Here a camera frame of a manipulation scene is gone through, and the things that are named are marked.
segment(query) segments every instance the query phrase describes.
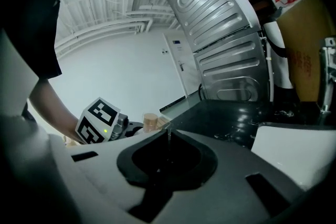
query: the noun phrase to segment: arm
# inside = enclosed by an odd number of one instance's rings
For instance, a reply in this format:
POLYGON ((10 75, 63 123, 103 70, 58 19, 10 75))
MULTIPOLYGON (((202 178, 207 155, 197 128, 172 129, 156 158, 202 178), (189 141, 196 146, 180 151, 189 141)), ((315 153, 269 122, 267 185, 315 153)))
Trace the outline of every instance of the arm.
POLYGON ((78 119, 64 106, 48 80, 39 80, 29 99, 35 110, 52 127, 78 143, 83 143, 75 131, 78 119))

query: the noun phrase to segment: person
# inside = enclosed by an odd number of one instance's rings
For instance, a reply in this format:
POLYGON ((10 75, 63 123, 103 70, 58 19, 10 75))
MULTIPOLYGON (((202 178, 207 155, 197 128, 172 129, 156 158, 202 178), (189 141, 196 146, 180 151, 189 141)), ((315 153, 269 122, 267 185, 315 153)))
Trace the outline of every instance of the person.
MULTIPOLYGON (((78 119, 62 103, 48 79, 61 75, 54 44, 60 0, 1 0, 1 27, 39 81, 29 99, 41 117, 65 136, 82 143, 78 119)), ((26 105, 23 117, 33 120, 26 105)))

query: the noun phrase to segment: black counter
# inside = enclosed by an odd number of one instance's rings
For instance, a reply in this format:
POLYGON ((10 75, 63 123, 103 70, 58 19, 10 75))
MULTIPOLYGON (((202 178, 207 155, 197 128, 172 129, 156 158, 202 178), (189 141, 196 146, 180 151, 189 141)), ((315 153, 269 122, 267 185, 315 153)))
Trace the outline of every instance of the black counter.
POLYGON ((258 126, 264 122, 323 129, 335 126, 335 114, 321 115, 316 103, 256 103, 204 100, 169 124, 171 128, 235 142, 251 149, 258 126))

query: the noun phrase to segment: black shirt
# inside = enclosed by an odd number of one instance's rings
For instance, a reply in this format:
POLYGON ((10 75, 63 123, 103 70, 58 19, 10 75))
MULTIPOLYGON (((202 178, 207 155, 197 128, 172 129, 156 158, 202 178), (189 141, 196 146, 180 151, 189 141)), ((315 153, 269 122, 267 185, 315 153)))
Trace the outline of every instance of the black shirt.
POLYGON ((61 74, 55 54, 60 0, 1 0, 1 24, 40 79, 61 74))

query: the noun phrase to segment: embossed metal panel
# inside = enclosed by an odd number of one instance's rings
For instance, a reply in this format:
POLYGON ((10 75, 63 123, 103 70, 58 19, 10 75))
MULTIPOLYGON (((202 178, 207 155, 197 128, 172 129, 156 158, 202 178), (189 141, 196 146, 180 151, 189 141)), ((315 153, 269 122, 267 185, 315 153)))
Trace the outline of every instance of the embossed metal panel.
POLYGON ((193 52, 242 29, 249 22, 235 0, 167 0, 193 52))
POLYGON ((268 100, 268 69, 257 32, 241 33, 195 55, 208 99, 268 100))

